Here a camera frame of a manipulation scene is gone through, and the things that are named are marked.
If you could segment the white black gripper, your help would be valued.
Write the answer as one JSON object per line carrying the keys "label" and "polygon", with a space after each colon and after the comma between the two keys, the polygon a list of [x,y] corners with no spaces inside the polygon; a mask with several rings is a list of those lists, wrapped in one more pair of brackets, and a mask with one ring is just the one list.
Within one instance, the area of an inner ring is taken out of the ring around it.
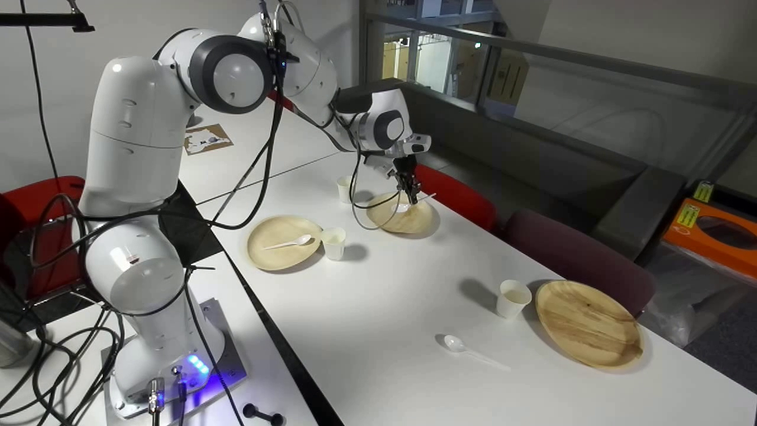
{"label": "white black gripper", "polygon": [[[389,175],[398,160],[412,160],[428,152],[433,140],[412,130],[409,110],[399,91],[380,91],[370,95],[369,106],[369,164]],[[409,203],[418,203],[420,183],[412,175],[401,178],[401,192]]]}

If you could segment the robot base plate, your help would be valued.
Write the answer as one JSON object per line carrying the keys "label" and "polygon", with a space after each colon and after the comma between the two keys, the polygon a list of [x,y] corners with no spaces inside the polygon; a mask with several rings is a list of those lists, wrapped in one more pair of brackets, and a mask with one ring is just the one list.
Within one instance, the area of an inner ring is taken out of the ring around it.
{"label": "robot base plate", "polygon": [[192,350],[172,362],[162,376],[149,382],[131,399],[118,390],[115,382],[109,382],[104,390],[109,426],[149,426],[152,407],[159,407],[159,426],[181,426],[245,378],[245,366],[219,302],[208,298],[195,307],[195,315],[224,339],[222,352],[200,358]]}

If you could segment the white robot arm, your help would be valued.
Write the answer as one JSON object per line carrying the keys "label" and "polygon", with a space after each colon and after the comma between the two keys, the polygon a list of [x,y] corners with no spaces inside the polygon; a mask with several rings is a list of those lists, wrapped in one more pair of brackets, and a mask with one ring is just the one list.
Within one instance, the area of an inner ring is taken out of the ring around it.
{"label": "white robot arm", "polygon": [[247,114],[264,99],[295,112],[341,152],[379,158],[414,197],[416,156],[429,140],[409,123],[403,95],[380,91],[360,114],[334,110],[335,68],[298,28],[253,14],[238,34],[185,28],[152,56],[118,56],[101,70],[78,201],[94,238],[85,272],[135,330],[112,389],[141,399],[156,382],[200,389],[224,336],[194,323],[176,249],[152,215],[176,186],[181,143],[195,106]]}

